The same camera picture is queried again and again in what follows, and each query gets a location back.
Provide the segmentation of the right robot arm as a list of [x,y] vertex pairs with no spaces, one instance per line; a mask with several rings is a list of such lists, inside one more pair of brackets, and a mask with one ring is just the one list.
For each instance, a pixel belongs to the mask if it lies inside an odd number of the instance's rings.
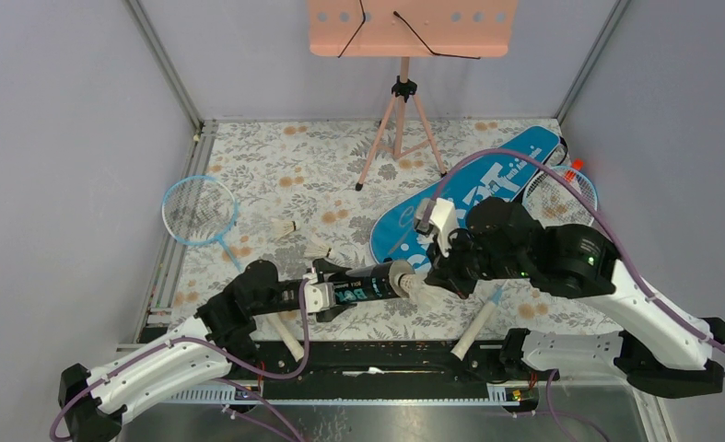
[[459,221],[452,202],[425,199],[415,230],[430,238],[427,283],[467,298],[480,281],[525,279],[553,297],[577,300],[618,330],[597,335],[507,332],[492,373],[500,380],[561,375],[615,377],[648,394],[682,399],[722,391],[712,340],[725,322],[696,318],[640,283],[618,248],[579,224],[544,227],[518,203],[489,197]]

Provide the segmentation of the black shuttlecock tube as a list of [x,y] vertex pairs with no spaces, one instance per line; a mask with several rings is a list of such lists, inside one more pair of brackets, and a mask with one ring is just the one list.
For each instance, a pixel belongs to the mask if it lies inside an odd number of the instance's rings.
[[330,273],[324,276],[324,281],[332,285],[337,305],[351,305],[397,297],[408,298],[401,283],[410,275],[415,275],[411,264],[397,260]]

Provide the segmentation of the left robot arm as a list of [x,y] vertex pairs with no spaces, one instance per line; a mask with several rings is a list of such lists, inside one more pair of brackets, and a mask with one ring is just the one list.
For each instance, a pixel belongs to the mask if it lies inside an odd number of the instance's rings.
[[[225,289],[181,325],[107,365],[75,364],[61,374],[61,411],[53,441],[111,441],[123,426],[173,394],[231,375],[286,380],[309,365],[310,334],[281,338],[297,365],[289,371],[263,361],[251,334],[267,314],[297,310],[302,318],[328,322],[361,301],[374,300],[368,268],[351,269],[318,259],[296,280],[280,280],[274,263],[249,264]],[[66,436],[57,433],[64,423]]]

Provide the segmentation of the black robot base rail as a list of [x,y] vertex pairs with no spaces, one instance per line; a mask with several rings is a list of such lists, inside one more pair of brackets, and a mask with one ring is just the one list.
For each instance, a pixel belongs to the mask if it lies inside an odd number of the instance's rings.
[[526,366],[501,341],[474,343],[464,358],[452,341],[315,342],[306,367],[294,378],[260,377],[234,366],[228,379],[263,386],[268,400],[471,401],[489,388],[528,389],[547,371]]

